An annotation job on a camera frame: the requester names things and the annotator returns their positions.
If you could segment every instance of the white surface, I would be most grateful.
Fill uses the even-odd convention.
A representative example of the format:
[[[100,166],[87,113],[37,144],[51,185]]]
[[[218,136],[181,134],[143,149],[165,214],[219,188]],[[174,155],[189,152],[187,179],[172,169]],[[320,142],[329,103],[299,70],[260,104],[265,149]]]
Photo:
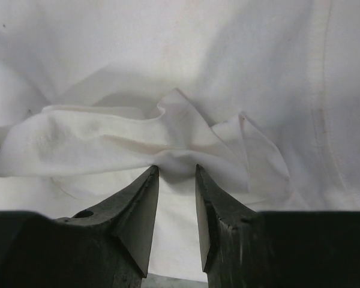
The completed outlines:
[[[360,0],[0,0],[13,124],[0,209],[70,216],[158,164],[149,270],[205,281],[196,162],[256,210],[360,210]]]

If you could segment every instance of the gray surface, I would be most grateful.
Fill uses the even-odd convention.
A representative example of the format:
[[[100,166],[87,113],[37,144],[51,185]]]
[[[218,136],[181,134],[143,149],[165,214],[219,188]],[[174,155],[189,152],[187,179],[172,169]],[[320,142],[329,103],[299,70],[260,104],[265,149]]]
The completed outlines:
[[[143,279],[142,288],[208,288],[208,284],[148,274],[147,279]]]

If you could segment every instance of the white garment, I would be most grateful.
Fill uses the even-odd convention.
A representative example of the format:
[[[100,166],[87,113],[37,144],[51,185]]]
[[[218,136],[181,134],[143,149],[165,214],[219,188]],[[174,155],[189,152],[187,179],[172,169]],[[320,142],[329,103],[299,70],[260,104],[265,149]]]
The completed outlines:
[[[0,127],[0,209],[158,164],[149,270],[205,281],[196,163],[256,210],[360,210],[360,0],[0,0]]]

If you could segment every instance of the white cloth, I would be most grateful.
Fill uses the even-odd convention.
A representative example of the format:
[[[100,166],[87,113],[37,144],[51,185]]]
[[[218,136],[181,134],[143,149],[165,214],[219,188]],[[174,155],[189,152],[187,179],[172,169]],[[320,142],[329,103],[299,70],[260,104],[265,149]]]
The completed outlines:
[[[196,163],[256,210],[360,210],[360,0],[0,0],[0,148],[0,209],[50,217],[159,165],[149,270],[205,281]]]

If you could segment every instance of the black object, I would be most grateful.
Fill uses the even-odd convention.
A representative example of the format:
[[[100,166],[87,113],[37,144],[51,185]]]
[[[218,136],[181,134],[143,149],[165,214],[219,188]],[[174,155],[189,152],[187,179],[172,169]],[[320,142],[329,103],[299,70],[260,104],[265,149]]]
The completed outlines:
[[[360,212],[254,212],[196,169],[209,287],[360,288]]]
[[[0,287],[140,287],[147,275],[158,168],[73,218],[0,212]]]

